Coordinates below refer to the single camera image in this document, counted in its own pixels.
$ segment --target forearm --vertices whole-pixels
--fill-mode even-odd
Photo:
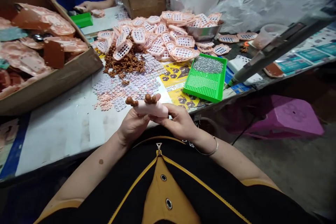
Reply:
[[[114,0],[105,0],[105,1],[95,2],[94,8],[95,9],[107,9],[107,8],[113,7],[114,5],[115,5]]]
[[[61,201],[84,200],[126,151],[127,147],[120,144],[117,133],[114,133],[71,174],[44,211]]]
[[[194,145],[202,153],[211,153],[216,149],[216,141],[207,132],[199,129],[197,137],[193,141]],[[218,141],[218,150],[210,157],[220,166],[228,170],[238,180],[244,179],[263,179],[269,183],[272,180],[263,173],[254,163],[244,156],[232,145],[216,138]]]

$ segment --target bracelet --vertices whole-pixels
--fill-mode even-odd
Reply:
[[[202,155],[205,155],[205,156],[211,156],[212,154],[214,154],[214,153],[218,150],[218,141],[217,141],[217,139],[216,139],[214,136],[212,136],[212,137],[214,138],[214,140],[215,140],[216,143],[217,143],[217,147],[216,147],[216,149],[215,149],[214,151],[210,152],[209,154],[204,154],[204,153],[200,152],[200,151],[196,148],[196,146],[195,146],[195,149],[196,149],[199,153],[201,153]]]

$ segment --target stainless steel bowl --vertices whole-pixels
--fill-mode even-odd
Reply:
[[[219,33],[222,25],[224,24],[223,20],[218,21],[217,26],[209,27],[209,28],[195,28],[191,26],[187,27],[187,32],[190,36],[193,36],[195,41],[209,41],[212,40],[217,33]]]

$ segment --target plastic cup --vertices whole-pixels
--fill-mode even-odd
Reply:
[[[281,24],[267,24],[260,29],[260,33],[253,40],[252,45],[261,50],[270,43],[276,36],[287,30],[287,26]]]

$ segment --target green plastic tray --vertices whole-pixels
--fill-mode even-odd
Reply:
[[[214,56],[200,54],[200,57],[211,58],[223,63],[223,70],[219,73],[204,73],[193,68],[191,65],[187,81],[184,85],[183,92],[196,97],[208,100],[213,103],[221,102],[223,99],[224,79],[226,72],[227,59],[217,58]]]
[[[93,25],[92,16],[90,13],[83,13],[76,16],[71,16],[71,19],[79,28]]]

